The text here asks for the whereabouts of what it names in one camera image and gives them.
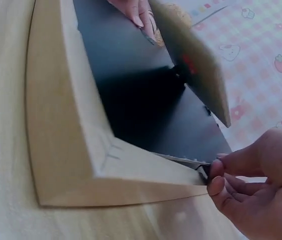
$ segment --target light wood table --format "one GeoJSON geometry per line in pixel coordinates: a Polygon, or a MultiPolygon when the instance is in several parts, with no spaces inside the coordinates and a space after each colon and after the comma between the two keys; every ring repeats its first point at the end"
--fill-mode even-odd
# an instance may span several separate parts
{"type": "Polygon", "coordinates": [[[114,208],[38,206],[24,104],[33,6],[34,0],[0,0],[0,240],[238,239],[207,195],[114,208]]]}

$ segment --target pink checkered cloth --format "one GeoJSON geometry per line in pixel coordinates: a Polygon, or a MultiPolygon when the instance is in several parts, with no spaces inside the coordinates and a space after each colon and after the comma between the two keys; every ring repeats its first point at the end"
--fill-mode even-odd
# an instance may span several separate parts
{"type": "Polygon", "coordinates": [[[216,121],[232,150],[282,129],[282,0],[238,0],[193,30],[222,66],[232,126],[216,121]]]}

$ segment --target strawberry print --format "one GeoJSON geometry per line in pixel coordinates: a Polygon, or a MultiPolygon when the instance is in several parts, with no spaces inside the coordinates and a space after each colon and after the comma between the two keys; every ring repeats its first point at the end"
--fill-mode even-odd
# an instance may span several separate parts
{"type": "Polygon", "coordinates": [[[282,73],[282,55],[281,54],[275,57],[274,66],[279,73],[282,73]]]}
{"type": "Polygon", "coordinates": [[[239,121],[250,109],[250,104],[238,96],[235,99],[235,106],[230,109],[231,119],[233,122],[239,121]]]}

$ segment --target red object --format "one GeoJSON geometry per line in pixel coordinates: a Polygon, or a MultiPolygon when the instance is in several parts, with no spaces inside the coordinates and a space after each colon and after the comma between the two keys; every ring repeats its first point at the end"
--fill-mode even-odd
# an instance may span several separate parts
{"type": "Polygon", "coordinates": [[[185,62],[187,68],[190,70],[190,73],[191,74],[196,74],[197,73],[197,69],[195,68],[193,63],[190,61],[189,57],[186,54],[183,54],[182,59],[185,62]]]}
{"type": "Polygon", "coordinates": [[[242,107],[242,105],[237,105],[231,108],[230,112],[231,112],[231,118],[236,121],[240,120],[240,118],[245,114],[245,110],[242,107]]]}

